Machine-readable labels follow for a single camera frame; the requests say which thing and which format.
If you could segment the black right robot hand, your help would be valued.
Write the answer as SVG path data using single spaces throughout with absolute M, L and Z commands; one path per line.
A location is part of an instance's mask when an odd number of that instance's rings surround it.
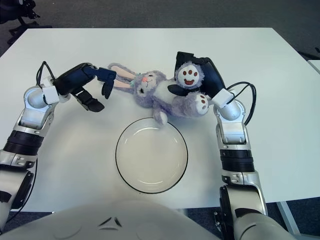
M 179 51 L 176 55 L 174 84 L 168 90 L 177 96 L 203 93 L 213 98 L 225 83 L 213 61 L 208 57 L 195 57 L 193 53 Z

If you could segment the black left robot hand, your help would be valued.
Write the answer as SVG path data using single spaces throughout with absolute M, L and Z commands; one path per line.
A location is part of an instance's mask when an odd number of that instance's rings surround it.
M 94 78 L 97 78 L 103 82 L 101 94 L 108 99 L 112 92 L 116 75 L 117 73 L 113 70 L 103 67 L 97 68 L 91 63 L 81 63 L 56 78 L 53 81 L 53 85 L 60 95 L 71 94 L 87 111 L 97 113 L 105 107 L 96 98 L 93 98 L 84 89 L 84 86 Z

